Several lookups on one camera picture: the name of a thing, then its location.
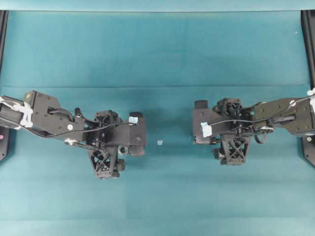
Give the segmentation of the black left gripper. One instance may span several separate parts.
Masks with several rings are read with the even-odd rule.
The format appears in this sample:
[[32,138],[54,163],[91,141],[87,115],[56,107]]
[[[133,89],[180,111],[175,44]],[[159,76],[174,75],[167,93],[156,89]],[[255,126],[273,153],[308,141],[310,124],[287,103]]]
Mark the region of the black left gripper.
[[111,110],[95,113],[94,119],[85,119],[87,132],[84,142],[87,155],[98,179],[118,178],[125,170],[126,160],[118,157],[118,146],[126,146],[113,140],[115,128],[127,125],[116,112]]

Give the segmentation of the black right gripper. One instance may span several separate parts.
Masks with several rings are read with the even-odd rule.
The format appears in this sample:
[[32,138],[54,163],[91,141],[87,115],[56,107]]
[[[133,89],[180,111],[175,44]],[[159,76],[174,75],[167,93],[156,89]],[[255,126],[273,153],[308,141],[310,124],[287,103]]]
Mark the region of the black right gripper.
[[210,125],[211,143],[220,142],[212,154],[222,165],[243,165],[254,131],[253,106],[243,107],[237,98],[224,98],[212,108]]

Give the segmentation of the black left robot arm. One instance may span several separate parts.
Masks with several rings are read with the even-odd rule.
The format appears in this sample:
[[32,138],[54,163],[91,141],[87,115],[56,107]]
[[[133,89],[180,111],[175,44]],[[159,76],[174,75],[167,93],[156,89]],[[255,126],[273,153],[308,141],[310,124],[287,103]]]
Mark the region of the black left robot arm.
[[111,110],[96,112],[93,119],[84,117],[79,108],[72,114],[61,107],[57,98],[34,90],[23,100],[0,98],[1,126],[23,128],[39,137],[86,149],[99,179],[119,177],[125,169],[125,160],[118,158],[119,145],[111,144],[109,139],[110,132],[123,123]]

